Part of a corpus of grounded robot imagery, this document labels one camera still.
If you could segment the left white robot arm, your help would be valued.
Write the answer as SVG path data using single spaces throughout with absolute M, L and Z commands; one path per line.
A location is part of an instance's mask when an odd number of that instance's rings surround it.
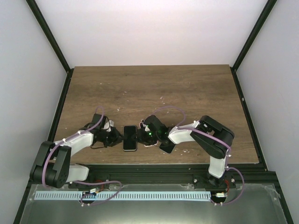
M 75 134 L 59 141 L 44 141 L 30 171 L 30 180 L 42 185 L 61 188 L 66 183 L 77 182 L 86 189 L 95 184 L 95 176 L 84 165 L 71 164 L 71 157 L 84 148 L 101 142 L 103 147 L 113 147 L 123 140 L 114 122 L 107 116 L 95 113 L 90 123 Z

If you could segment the pink phone case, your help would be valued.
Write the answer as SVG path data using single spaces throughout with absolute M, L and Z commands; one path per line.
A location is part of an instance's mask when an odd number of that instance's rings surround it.
M 144 147 L 159 147 L 159 144 L 156 143 L 156 144 L 153 144 L 153 145 L 143 145 Z

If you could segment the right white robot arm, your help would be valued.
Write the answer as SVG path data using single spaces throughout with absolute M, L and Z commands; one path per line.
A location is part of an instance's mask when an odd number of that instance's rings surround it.
M 224 183 L 228 157 L 235 134 L 213 118 L 204 115 L 200 120 L 184 126 L 167 127 L 155 115 L 140 122 L 134 139 L 150 147 L 159 145 L 170 154 L 174 147 L 184 142 L 196 142 L 210 156 L 208 184 L 218 188 Z

